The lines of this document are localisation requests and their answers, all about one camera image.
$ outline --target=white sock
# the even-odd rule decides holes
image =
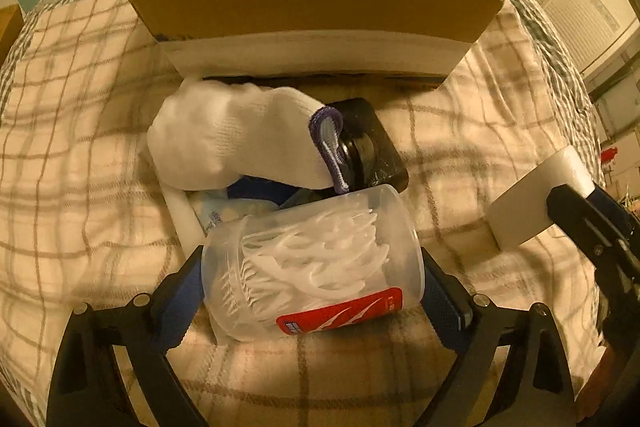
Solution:
[[[248,175],[342,193],[341,127],[339,112],[291,87],[187,78],[164,100],[147,142],[160,179],[181,190]]]

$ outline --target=plaid blanket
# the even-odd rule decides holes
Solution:
[[[604,187],[594,108],[569,50],[538,1],[510,1],[531,35],[562,136],[574,146],[593,180]]]
[[[127,302],[184,260],[146,129],[180,78],[126,0],[44,10],[15,66],[0,144],[0,365],[44,422],[73,306]],[[547,303],[578,389],[597,363],[593,269],[550,229],[499,253],[488,204],[566,144],[545,75],[509,2],[437,90],[420,82],[293,83],[322,102],[363,96],[408,166],[421,244],[471,292]],[[498,350],[484,410],[506,352]],[[154,425],[117,350],[140,420]],[[168,358],[212,425],[412,425],[452,363],[424,313],[280,341],[218,347],[203,310]],[[475,420],[483,414],[475,411]]]

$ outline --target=checkered blanket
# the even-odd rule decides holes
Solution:
[[[0,365],[42,424],[71,308],[124,304],[184,260],[140,154],[180,78],[126,0],[79,0],[40,13],[13,79],[0,126]],[[421,244],[498,305],[547,303],[578,389],[597,362],[593,269],[557,229],[499,253],[483,219],[492,200],[566,144],[513,5],[435,91],[357,78],[293,85],[323,102],[369,100],[408,167],[402,198]],[[117,355],[141,421],[153,425]],[[498,350],[485,407],[504,357]],[[387,427],[413,424],[453,355],[420,309],[224,347],[212,344],[201,310],[168,358],[212,425]]]
[[[604,186],[594,108],[569,50],[538,1],[510,1],[531,35],[560,133],[577,150],[594,181]]]

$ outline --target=clear plastic container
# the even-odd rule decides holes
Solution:
[[[415,306],[424,265],[400,196],[380,185],[218,225],[202,282],[212,321],[256,341]]]

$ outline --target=white floss pick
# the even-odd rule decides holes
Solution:
[[[569,185],[583,198],[595,189],[571,145],[549,156],[489,206],[487,220],[501,250],[515,248],[553,224],[546,215],[546,198],[559,185]]]
[[[360,294],[389,252],[376,243],[378,215],[366,203],[356,198],[242,239],[241,285],[257,319],[272,323],[305,303],[320,307]]]

